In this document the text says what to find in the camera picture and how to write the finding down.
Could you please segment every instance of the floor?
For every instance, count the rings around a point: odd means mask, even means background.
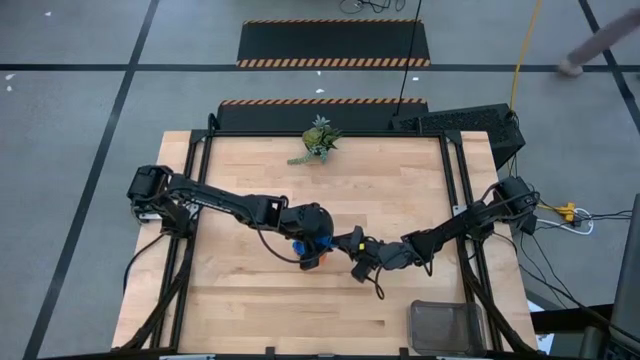
[[[124,194],[137,166],[155,161],[163,131],[204,126],[227,98],[397,96],[397,71],[234,70],[242,21],[349,17],[338,3],[0,0],[5,359],[109,349],[137,237]],[[585,8],[603,25],[636,4],[586,3],[542,5],[515,107],[527,140],[518,169],[546,202],[611,213],[630,209],[640,192],[640,33],[594,59],[582,77],[558,78],[553,65],[592,33]],[[433,111],[508,102],[534,4],[423,1],[433,66],[408,74],[405,95],[426,97]],[[417,6],[407,0],[399,13],[354,17],[411,18]],[[194,64],[211,66],[193,71]],[[614,298],[626,231],[625,221],[601,221],[591,236],[554,229],[536,237],[574,296],[599,304]],[[531,238],[524,247],[551,278]],[[544,285],[523,280],[532,296],[559,305]]]

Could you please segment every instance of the wooden tabletop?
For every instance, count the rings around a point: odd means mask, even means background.
[[[166,132],[158,164],[182,171],[188,139],[189,132]],[[463,141],[473,193],[479,197],[497,181],[489,142],[485,133],[463,133]],[[238,194],[286,195],[292,206],[318,202],[331,213],[336,234],[361,225],[366,235],[399,241],[403,234],[450,218],[437,139],[343,138],[336,144],[339,150],[330,153],[325,165],[316,159],[289,166],[288,158],[305,152],[299,138],[215,138],[206,182]],[[464,203],[453,147],[450,153]],[[158,235],[159,226],[141,228],[136,251]],[[497,224],[496,231],[511,237],[507,226]],[[265,237],[276,251],[294,257],[289,241],[277,234]],[[158,300],[168,243],[161,241],[133,266],[114,346],[134,334]],[[496,305],[524,341],[536,347],[513,247],[494,236],[484,249]],[[454,241],[437,253],[431,278],[417,267],[382,272],[383,301],[371,283],[351,277],[353,265],[346,255],[333,252],[320,267],[302,272],[269,254],[255,231],[232,216],[205,209],[179,351],[264,353],[275,346],[281,354],[396,355],[399,347],[408,346],[412,301],[464,302]],[[170,309],[163,344],[172,317]]]

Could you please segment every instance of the yellow cable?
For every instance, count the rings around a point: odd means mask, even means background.
[[[518,65],[516,65],[516,71],[513,73],[513,84],[511,85],[511,101],[509,102],[509,108],[513,111],[513,105],[516,102],[516,91],[518,90],[518,75],[520,74],[520,65],[522,61],[524,61],[524,55],[527,53],[527,49],[529,48],[529,41],[531,40],[531,34],[533,34],[533,28],[536,24],[536,18],[538,17],[538,12],[540,12],[540,6],[542,5],[542,0],[536,1],[536,7],[533,9],[533,15],[531,16],[531,21],[529,22],[529,30],[527,31],[527,37],[524,39],[522,43],[522,49],[520,50],[520,58],[518,59]]]

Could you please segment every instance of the blue object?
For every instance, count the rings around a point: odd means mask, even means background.
[[[322,247],[331,247],[331,236],[323,236],[321,238],[317,238],[315,243]],[[302,256],[305,253],[304,243],[300,240],[293,240],[291,244],[293,247],[293,251],[296,252],[296,255]]]

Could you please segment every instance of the green plant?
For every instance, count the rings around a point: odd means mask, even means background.
[[[302,133],[302,142],[307,148],[307,153],[299,158],[287,160],[289,165],[300,165],[309,162],[311,157],[320,156],[322,163],[327,162],[330,149],[338,149],[334,142],[342,137],[342,131],[334,129],[329,125],[331,120],[327,120],[320,115],[316,115],[313,127]]]

